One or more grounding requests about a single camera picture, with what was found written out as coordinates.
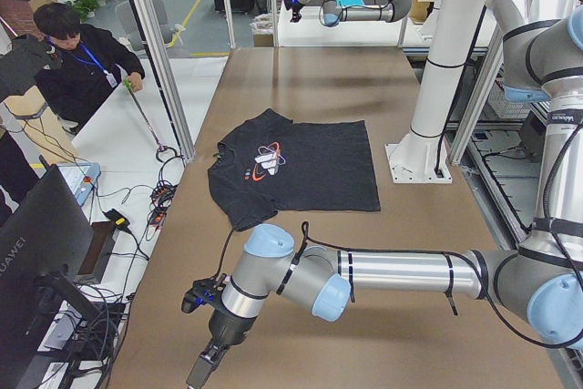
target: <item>power adapter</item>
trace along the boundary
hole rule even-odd
[[[119,211],[111,209],[110,211],[106,211],[103,214],[109,220],[113,220],[113,222],[116,224],[116,227],[118,227],[120,230],[129,232],[129,220]]]

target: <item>shirt logo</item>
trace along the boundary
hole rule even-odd
[[[261,181],[267,175],[275,175],[280,166],[285,164],[285,158],[281,155],[281,147],[277,141],[269,146],[259,146],[257,152],[253,170],[247,169],[245,179],[252,179],[255,182]]]

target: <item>blue lanyard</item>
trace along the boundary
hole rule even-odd
[[[97,66],[99,67],[103,73],[105,73],[106,75],[109,73],[102,65],[101,63],[97,60],[97,58],[95,58],[95,55],[93,55],[93,52],[91,52],[87,46],[85,46],[83,43],[80,44],[81,48],[83,48],[83,50],[85,50],[85,53],[91,58],[91,60],[93,61],[92,63],[86,61],[85,59],[79,58],[78,56],[75,56],[73,54],[73,58],[76,59],[79,63],[83,63],[83,64],[89,64],[91,66]]]

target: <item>id badge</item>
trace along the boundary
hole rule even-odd
[[[112,88],[118,86],[118,81],[116,80],[116,77],[113,76],[113,73],[109,73],[106,71],[106,78],[107,82],[111,85]]]

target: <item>black monitor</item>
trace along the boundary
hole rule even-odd
[[[26,373],[63,296],[44,278],[73,281],[93,230],[57,166],[52,166],[0,227],[0,386]]]

